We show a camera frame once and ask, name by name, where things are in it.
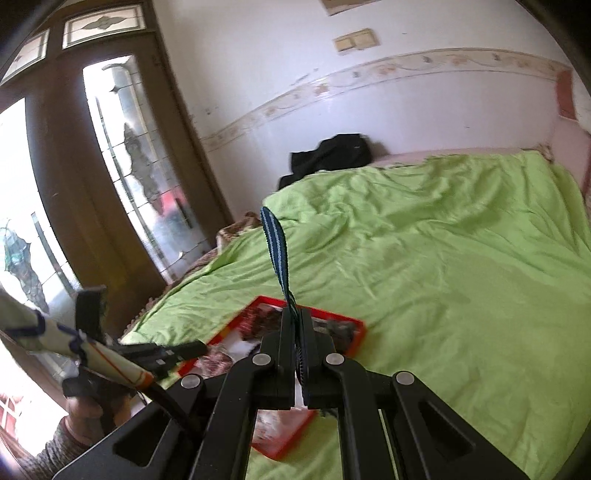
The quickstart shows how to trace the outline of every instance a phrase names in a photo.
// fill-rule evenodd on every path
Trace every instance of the blue strap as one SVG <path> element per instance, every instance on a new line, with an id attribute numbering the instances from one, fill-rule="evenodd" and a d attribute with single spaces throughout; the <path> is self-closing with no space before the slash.
<path id="1" fill-rule="evenodd" d="M 261 220 L 267 237 L 267 245 L 271 255 L 273 269 L 279 279 L 279 284 L 285 296 L 285 301 L 289 305 L 290 313 L 293 319 L 299 318 L 297 304 L 293 294 L 290 292 L 289 269 L 287 267 L 287 243 L 283 228 L 277 217 L 267 208 L 261 208 Z"/>
<path id="2" fill-rule="evenodd" d="M 37 326 L 21 327 L 21 328 L 7 328 L 4 330 L 11 339 L 16 341 L 20 337 L 38 337 L 45 333 L 45 317 L 41 312 L 35 310 L 37 314 Z"/>

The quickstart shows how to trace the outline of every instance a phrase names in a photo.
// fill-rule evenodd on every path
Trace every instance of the window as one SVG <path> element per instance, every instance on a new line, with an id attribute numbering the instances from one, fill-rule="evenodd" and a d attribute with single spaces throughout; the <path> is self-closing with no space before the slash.
<path id="1" fill-rule="evenodd" d="M 139 5 L 102 10 L 68 20 L 64 29 L 63 47 L 144 28 L 144 14 Z"/>
<path id="2" fill-rule="evenodd" d="M 37 455 L 66 412 L 17 365 L 2 342 L 0 365 L 0 428 Z"/>
<path id="3" fill-rule="evenodd" d="M 24 69 L 30 67 L 40 60 L 43 60 L 47 52 L 48 38 L 49 30 L 45 30 L 44 32 L 39 33 L 39 35 L 35 35 L 31 40 L 25 43 L 24 47 L 21 48 L 21 51 L 18 52 L 18 55 L 12 61 L 12 64 L 4 75 L 0 85 L 18 73 L 21 73 Z"/>

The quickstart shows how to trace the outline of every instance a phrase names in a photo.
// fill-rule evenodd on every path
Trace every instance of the person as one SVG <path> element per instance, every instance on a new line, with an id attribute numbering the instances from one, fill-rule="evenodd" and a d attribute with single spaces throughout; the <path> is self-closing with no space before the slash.
<path id="1" fill-rule="evenodd" d="M 115 426 L 131 417 L 129 397 L 113 400 Z M 100 405 L 91 398 L 68 398 L 68 415 L 59 422 L 53 438 L 37 456 L 19 458 L 21 470 L 30 480 L 51 480 L 62 468 L 74 461 L 104 435 L 100 426 L 103 414 Z"/>

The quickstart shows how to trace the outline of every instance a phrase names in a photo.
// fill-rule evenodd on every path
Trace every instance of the transom window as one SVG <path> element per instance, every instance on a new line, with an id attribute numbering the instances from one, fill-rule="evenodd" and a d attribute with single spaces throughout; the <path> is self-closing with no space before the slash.
<path id="1" fill-rule="evenodd" d="M 64 29 L 63 48 L 94 38 L 144 28 L 144 14 L 139 5 L 101 10 L 68 20 Z"/>

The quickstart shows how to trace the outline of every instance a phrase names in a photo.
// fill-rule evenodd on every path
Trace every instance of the green bedsheet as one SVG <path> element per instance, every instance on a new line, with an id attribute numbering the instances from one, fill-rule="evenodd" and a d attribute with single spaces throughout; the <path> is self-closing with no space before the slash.
<path id="1" fill-rule="evenodd" d="M 357 355 L 414 372 L 532 479 L 551 479 L 591 419 L 591 233 L 570 175 L 537 153 L 451 155 L 308 177 L 266 199 L 302 305 L 363 320 Z M 175 288 L 127 342 L 210 339 L 281 297 L 262 229 Z M 316 419 L 249 479 L 341 478 Z"/>

